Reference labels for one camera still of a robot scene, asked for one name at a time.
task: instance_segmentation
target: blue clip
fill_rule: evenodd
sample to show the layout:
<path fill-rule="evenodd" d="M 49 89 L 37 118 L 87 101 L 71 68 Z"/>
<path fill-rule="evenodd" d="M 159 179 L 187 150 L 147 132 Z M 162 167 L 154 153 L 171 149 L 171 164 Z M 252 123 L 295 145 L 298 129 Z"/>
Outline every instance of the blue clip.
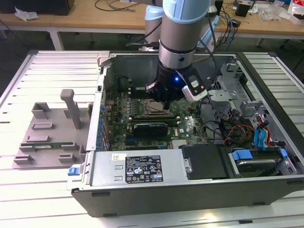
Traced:
<path fill-rule="evenodd" d="M 259 146 L 259 148 L 261 148 L 263 151 L 266 151 L 266 148 L 264 146 L 265 137 L 266 137 L 266 131 L 264 129 L 257 128 L 254 137 L 254 143 L 255 146 Z"/>
<path fill-rule="evenodd" d="M 250 160 L 253 159 L 250 150 L 236 150 L 232 152 L 232 157 L 237 160 Z"/>
<path fill-rule="evenodd" d="M 68 176 L 78 176 L 80 175 L 80 168 L 70 167 L 67 172 Z"/>
<path fill-rule="evenodd" d="M 283 156 L 284 159 L 288 157 L 288 154 L 285 149 L 281 149 L 281 155 Z"/>

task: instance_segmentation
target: black cable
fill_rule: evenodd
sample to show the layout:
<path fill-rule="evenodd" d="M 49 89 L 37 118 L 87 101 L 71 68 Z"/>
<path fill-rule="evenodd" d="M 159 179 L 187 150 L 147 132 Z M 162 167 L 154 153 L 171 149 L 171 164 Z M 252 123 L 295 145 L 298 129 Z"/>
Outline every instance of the black cable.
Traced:
<path fill-rule="evenodd" d="M 162 21 L 157 25 L 157 26 L 155 26 L 155 28 L 153 28 L 147 35 L 145 35 L 143 38 L 141 38 L 141 39 L 139 39 L 139 40 L 137 40 L 137 41 L 135 41 L 135 42 L 132 42 L 132 43 L 128 43 L 128 44 L 126 44 L 126 46 L 128 47 L 128 46 L 130 46 L 130 45 L 132 45 L 133 43 L 139 43 L 140 41 L 142 41 L 143 39 L 146 39 L 148 36 L 150 36 L 160 25 L 162 24 Z"/>
<path fill-rule="evenodd" d="M 134 9 L 129 9 L 129 8 L 122 9 L 122 8 L 119 8 L 119 7 L 112 6 L 113 3 L 118 2 L 118 1 L 119 1 L 119 0 L 115 0 L 115 1 L 112 1 L 112 2 L 110 2 L 110 3 L 107 1 L 106 3 L 108 4 L 109 7 L 111 7 L 111 8 L 114 9 L 114 10 L 117 10 L 117 9 L 118 9 L 118 10 L 122 10 L 122 11 L 131 11 L 131 12 L 135 12 Z"/>
<path fill-rule="evenodd" d="M 204 44 L 204 42 L 201 40 L 201 38 L 199 38 L 199 41 L 202 44 L 202 46 L 207 50 L 208 54 L 211 56 L 211 58 L 212 58 L 212 60 L 214 62 L 215 70 L 217 70 L 218 66 L 217 66 L 217 63 L 215 61 L 213 53 L 210 51 L 210 49 L 207 47 L 207 45 Z"/>
<path fill-rule="evenodd" d="M 300 63 L 304 60 L 304 56 L 300 59 L 300 61 L 295 65 L 293 72 L 298 68 Z"/>
<path fill-rule="evenodd" d="M 131 6 L 126 6 L 126 7 L 119 8 L 119 9 L 103 9 L 103 8 L 100 8 L 100 7 L 97 6 L 97 3 L 98 3 L 99 1 L 100 1 L 100 0 L 97 0 L 97 1 L 95 2 L 94 5 L 95 5 L 95 7 L 96 7 L 97 9 L 102 10 L 102 11 L 120 11 L 120 10 L 124 10 L 124 9 L 126 9 L 126 8 L 130 8 L 130 7 L 132 7 L 132 6 L 136 6 L 136 5 L 140 4 L 140 3 L 136 3 L 136 4 L 133 4 L 133 5 L 131 5 Z"/>
<path fill-rule="evenodd" d="M 225 20 L 226 20 L 226 23 L 227 23 L 227 27 L 226 27 L 226 31 L 225 31 L 225 33 L 224 33 L 224 35 L 221 37 L 221 39 L 219 40 L 219 43 L 218 43 L 218 45 L 217 45 L 217 48 L 218 47 L 220 47 L 221 45 L 222 45 L 222 43 L 223 43 L 223 40 L 224 39 L 226 39 L 225 41 L 224 41 L 224 43 L 227 41 L 227 37 L 226 37 L 226 34 L 227 34 L 227 32 L 228 32 L 228 34 L 230 33 L 230 30 L 229 29 L 231 29 L 231 27 L 230 27 L 230 21 L 229 21 L 229 19 L 228 19 L 228 17 L 229 17 L 229 15 L 225 12 L 225 8 L 224 7 L 222 7 L 223 8 L 223 10 L 221 10 L 221 12 L 222 13 L 224 13 L 224 15 L 225 15 L 225 17 L 223 17 Z"/>
<path fill-rule="evenodd" d="M 0 19 L 0 22 L 23 44 L 23 46 L 25 46 L 28 50 L 30 50 L 30 48 L 28 47 L 28 45 L 26 43 L 24 43 L 22 41 L 22 39 L 20 39 L 16 33 L 14 33 L 1 19 Z"/>
<path fill-rule="evenodd" d="M 210 30 L 211 30 L 211 33 L 212 33 L 212 37 L 213 37 L 213 53 L 215 52 L 215 49 L 216 49 L 216 45 L 217 45 L 217 42 L 216 42 L 216 39 L 215 39 L 215 34 L 214 34 L 214 30 L 213 30 L 213 26 L 212 26 L 212 23 L 211 23 L 211 19 L 210 19 L 210 16 L 209 14 L 207 13 L 207 18 L 208 18 L 208 23 L 209 23 L 209 26 L 210 26 Z"/>

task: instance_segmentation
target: desk leg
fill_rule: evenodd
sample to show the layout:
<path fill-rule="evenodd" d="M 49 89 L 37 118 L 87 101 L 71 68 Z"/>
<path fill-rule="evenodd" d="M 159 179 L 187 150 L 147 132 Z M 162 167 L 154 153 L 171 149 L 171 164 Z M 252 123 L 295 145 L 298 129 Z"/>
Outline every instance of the desk leg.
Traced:
<path fill-rule="evenodd" d="M 0 39 L 1 39 L 1 40 L 5 40 L 5 39 L 7 39 L 7 38 L 8 38 L 8 37 L 6 36 L 4 30 L 0 30 Z"/>
<path fill-rule="evenodd" d="M 93 32 L 90 32 L 90 41 L 91 43 L 95 43 L 95 36 Z"/>
<path fill-rule="evenodd" d="M 257 41 L 257 43 L 256 43 L 256 46 L 257 46 L 258 48 L 261 47 L 263 41 L 264 41 L 264 38 L 258 39 L 258 41 Z"/>
<path fill-rule="evenodd" d="M 56 51 L 64 51 L 60 33 L 57 31 L 49 31 Z"/>

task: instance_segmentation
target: metal bracket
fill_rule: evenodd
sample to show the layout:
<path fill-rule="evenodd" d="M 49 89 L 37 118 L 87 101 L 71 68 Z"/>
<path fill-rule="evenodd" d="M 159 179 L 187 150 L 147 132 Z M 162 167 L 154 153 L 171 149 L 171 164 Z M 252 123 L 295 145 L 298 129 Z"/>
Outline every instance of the metal bracket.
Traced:
<path fill-rule="evenodd" d="M 244 101 L 240 105 L 243 116 L 253 116 L 263 103 L 261 101 Z"/>
<path fill-rule="evenodd" d="M 209 95 L 211 100 L 215 102 L 227 102 L 239 99 L 235 91 L 209 90 Z"/>

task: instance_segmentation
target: paper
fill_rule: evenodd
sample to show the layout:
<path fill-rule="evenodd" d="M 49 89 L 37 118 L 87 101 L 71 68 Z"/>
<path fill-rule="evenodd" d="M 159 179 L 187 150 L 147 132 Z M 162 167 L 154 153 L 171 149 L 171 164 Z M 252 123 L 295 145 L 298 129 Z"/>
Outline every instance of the paper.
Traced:
<path fill-rule="evenodd" d="M 15 10 L 16 10 L 15 16 L 23 21 L 39 18 L 36 12 L 24 12 L 22 10 L 17 9 L 16 7 Z"/>
<path fill-rule="evenodd" d="M 259 9 L 267 9 L 270 6 L 270 4 L 262 4 L 262 3 L 257 3 L 256 5 Z"/>
<path fill-rule="evenodd" d="M 248 10 L 249 13 L 257 13 L 257 5 L 254 4 L 253 8 Z"/>
<path fill-rule="evenodd" d="M 283 11 L 279 14 L 279 17 L 285 18 L 285 19 L 288 19 L 288 20 L 290 19 L 290 16 L 291 16 L 291 14 L 289 14 L 287 10 L 283 10 Z"/>

